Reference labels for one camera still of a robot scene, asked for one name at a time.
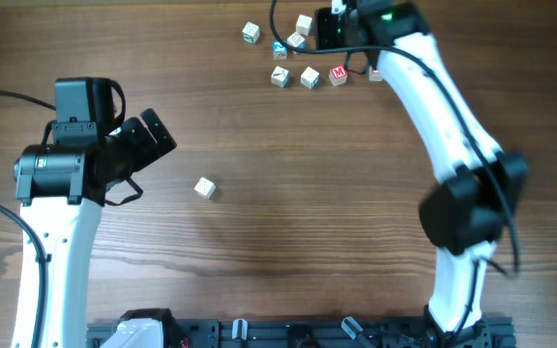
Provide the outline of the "wooden block tower base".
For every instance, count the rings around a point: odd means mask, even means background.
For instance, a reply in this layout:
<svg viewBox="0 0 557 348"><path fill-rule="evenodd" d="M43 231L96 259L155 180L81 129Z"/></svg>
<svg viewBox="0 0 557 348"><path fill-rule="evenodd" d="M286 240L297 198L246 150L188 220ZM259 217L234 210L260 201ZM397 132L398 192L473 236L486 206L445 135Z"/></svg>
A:
<svg viewBox="0 0 557 348"><path fill-rule="evenodd" d="M216 184L205 177L201 177L194 187L194 191L206 199L210 199L216 190Z"/></svg>

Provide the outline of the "red M wooden block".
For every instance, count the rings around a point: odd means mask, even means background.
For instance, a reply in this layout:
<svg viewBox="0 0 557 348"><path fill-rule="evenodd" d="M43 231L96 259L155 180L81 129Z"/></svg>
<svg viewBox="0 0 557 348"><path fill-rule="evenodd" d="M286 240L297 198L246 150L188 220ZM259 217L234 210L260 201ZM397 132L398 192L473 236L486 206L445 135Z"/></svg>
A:
<svg viewBox="0 0 557 348"><path fill-rule="evenodd" d="M330 68L329 80L333 86L344 84L347 81L348 71L343 65Z"/></svg>

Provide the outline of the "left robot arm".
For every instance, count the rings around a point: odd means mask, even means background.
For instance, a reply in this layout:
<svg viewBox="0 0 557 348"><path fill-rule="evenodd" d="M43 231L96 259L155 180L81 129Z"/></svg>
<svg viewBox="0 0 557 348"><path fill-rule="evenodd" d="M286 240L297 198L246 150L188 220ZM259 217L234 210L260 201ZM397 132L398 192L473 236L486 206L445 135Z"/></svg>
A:
<svg viewBox="0 0 557 348"><path fill-rule="evenodd" d="M177 146L153 109L127 117L123 90L101 77L55 83L53 141L15 163L15 197L29 235L22 256L14 347L82 347L89 264L106 193L130 184Z"/></svg>

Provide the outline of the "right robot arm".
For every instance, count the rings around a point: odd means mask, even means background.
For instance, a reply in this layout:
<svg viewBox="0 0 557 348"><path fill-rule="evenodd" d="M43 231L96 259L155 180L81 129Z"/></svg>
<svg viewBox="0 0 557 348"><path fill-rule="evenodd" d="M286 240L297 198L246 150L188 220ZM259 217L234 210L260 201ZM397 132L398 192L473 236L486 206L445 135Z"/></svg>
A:
<svg viewBox="0 0 557 348"><path fill-rule="evenodd" d="M490 346L481 293L504 231L513 270L519 270L514 213L527 177L525 158L505 153L481 126L414 4L335 1L314 17L317 49L362 51L398 96L429 156L437 185L420 203L419 219L436 248L436 272L424 344Z"/></svg>

